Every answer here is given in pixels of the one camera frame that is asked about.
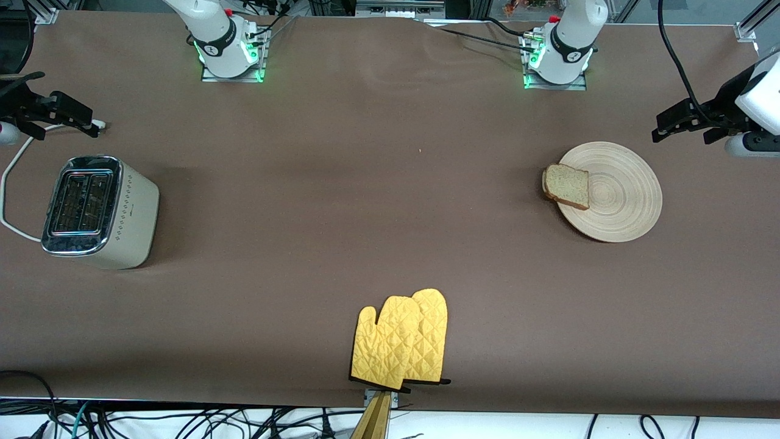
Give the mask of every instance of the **toaster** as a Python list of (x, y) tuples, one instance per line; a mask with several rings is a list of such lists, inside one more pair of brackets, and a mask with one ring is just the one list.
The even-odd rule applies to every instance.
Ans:
[(97, 268), (139, 266), (149, 256), (159, 200), (157, 185), (119, 159), (70, 159), (51, 195), (41, 246)]

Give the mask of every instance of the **slice of bread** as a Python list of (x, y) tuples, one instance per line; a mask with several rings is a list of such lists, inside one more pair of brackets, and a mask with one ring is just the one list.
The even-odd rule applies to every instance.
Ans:
[(549, 198), (570, 205), (575, 209), (588, 210), (589, 194), (587, 171), (571, 166), (552, 164), (544, 170), (544, 194)]

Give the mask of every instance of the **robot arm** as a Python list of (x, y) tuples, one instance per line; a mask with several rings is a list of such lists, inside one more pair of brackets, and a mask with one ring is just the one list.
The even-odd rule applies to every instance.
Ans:
[(257, 64), (257, 25), (229, 14), (218, 0), (163, 0), (175, 10), (195, 39), (206, 68), (215, 76), (232, 78)]
[(21, 133), (44, 140), (46, 130), (35, 122), (62, 124), (97, 137), (101, 127), (92, 120), (92, 109), (61, 91), (44, 97), (30, 90), (27, 82), (43, 76), (0, 75), (0, 145), (15, 144)]
[(706, 145), (730, 137), (726, 150), (732, 155), (780, 158), (780, 52), (727, 81), (701, 108), (708, 120), (693, 109), (690, 98), (656, 116), (653, 142), (707, 129)]
[(541, 34), (539, 56), (529, 67), (552, 84), (569, 84), (587, 68), (593, 43), (609, 9), (604, 0), (571, 0), (558, 23), (534, 29)]

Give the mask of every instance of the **quilted pattern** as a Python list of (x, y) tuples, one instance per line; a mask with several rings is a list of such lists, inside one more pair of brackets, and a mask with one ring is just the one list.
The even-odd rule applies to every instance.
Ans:
[(382, 387), (400, 389), (409, 369), (422, 315), (412, 298), (390, 296), (377, 310), (360, 310), (352, 351), (351, 376)]
[(432, 288), (414, 293), (412, 299), (420, 306), (422, 319), (415, 334), (406, 379), (438, 384), (444, 365), (447, 302)]

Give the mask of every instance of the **round wooden plate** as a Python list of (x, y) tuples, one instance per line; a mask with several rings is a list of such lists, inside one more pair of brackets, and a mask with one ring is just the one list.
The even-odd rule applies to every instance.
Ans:
[(590, 208), (558, 203), (580, 232), (604, 242), (626, 242), (644, 235), (661, 215), (661, 184), (650, 166), (630, 149), (605, 141), (573, 148), (560, 163), (588, 171)]

